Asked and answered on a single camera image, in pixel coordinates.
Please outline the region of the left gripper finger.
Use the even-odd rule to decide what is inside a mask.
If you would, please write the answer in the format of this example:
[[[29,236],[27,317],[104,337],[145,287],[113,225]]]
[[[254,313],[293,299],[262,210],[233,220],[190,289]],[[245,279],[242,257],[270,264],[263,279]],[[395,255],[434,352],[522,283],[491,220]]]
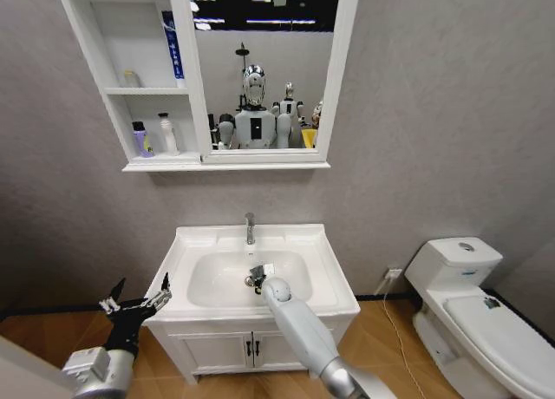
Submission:
[[[99,301],[99,306],[104,310],[107,315],[117,312],[121,309],[118,304],[118,299],[122,293],[126,279],[122,278],[109,292],[108,296]]]
[[[170,289],[170,281],[168,273],[166,272],[162,280],[160,290],[152,297],[144,300],[140,304],[140,308],[154,308],[159,311],[163,308],[172,298],[172,293]]]

